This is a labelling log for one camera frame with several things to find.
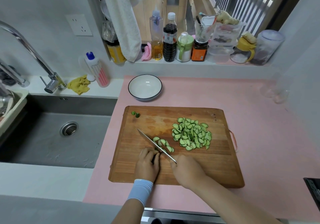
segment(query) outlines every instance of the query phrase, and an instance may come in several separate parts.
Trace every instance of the stainless steel sink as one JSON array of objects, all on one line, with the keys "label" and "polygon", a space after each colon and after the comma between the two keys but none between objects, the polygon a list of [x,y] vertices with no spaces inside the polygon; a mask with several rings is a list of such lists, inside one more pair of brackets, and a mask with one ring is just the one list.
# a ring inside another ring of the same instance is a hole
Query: stainless steel sink
[{"label": "stainless steel sink", "polygon": [[116,102],[29,95],[0,138],[0,162],[94,168]]}]

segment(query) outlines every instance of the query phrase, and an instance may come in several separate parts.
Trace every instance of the pink cloth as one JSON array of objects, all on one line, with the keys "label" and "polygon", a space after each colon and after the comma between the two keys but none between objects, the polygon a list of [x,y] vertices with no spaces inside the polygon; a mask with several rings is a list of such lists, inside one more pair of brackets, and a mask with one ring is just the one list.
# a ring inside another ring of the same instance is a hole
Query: pink cloth
[{"label": "pink cloth", "polygon": [[[123,205],[130,193],[132,184],[108,180],[126,106],[218,108],[235,135],[245,182],[244,188],[231,191],[276,218],[320,222],[320,212],[303,180],[320,178],[319,151],[285,104],[260,95],[263,81],[159,77],[160,97],[141,102],[128,92],[133,77],[124,78],[84,202]],[[155,185],[146,207],[214,212],[190,190],[173,185]]]},{"label": "pink cloth", "polygon": [[148,42],[147,46],[144,47],[144,53],[142,54],[141,60],[151,59],[151,44]]}]

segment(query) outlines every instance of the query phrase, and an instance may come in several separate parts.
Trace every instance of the hand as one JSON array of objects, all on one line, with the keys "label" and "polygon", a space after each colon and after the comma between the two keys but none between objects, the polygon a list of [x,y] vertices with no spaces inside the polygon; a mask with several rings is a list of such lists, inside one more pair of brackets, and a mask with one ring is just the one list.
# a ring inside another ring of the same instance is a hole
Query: hand
[{"label": "hand", "polygon": [[174,156],[177,164],[170,160],[171,169],[176,180],[186,189],[194,188],[199,181],[206,177],[201,166],[193,157],[184,155]]},{"label": "hand", "polygon": [[154,182],[159,173],[160,153],[153,148],[145,148],[139,154],[139,160],[134,170],[134,179],[144,179]]}]

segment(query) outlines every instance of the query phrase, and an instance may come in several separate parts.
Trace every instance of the kitchen knife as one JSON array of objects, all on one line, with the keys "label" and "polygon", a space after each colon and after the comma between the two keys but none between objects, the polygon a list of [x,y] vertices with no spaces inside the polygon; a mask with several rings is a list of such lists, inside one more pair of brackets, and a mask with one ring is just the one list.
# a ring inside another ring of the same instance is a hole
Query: kitchen knife
[{"label": "kitchen knife", "polygon": [[173,160],[175,163],[177,163],[177,161],[174,160],[174,158],[171,157],[168,153],[163,151],[162,148],[158,146],[158,144],[156,144],[149,137],[147,137],[142,131],[140,131],[139,129],[137,129],[137,130],[138,130],[139,134],[142,136],[142,138],[145,139],[146,141],[148,141],[149,144],[152,145],[152,147],[155,147],[159,152],[162,152],[169,160]]}]

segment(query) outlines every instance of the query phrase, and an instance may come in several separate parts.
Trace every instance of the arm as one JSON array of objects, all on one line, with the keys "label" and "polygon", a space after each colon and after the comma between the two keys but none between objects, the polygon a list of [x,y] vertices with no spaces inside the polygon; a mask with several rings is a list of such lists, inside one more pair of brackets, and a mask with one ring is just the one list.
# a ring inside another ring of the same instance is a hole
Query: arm
[{"label": "arm", "polygon": [[227,224],[281,224],[270,214],[245,202],[206,176],[200,165],[186,156],[175,157],[171,168],[177,181],[208,204]]},{"label": "arm", "polygon": [[135,181],[130,195],[111,224],[140,224],[144,205],[158,173],[159,152],[153,148],[143,149],[134,170]]}]

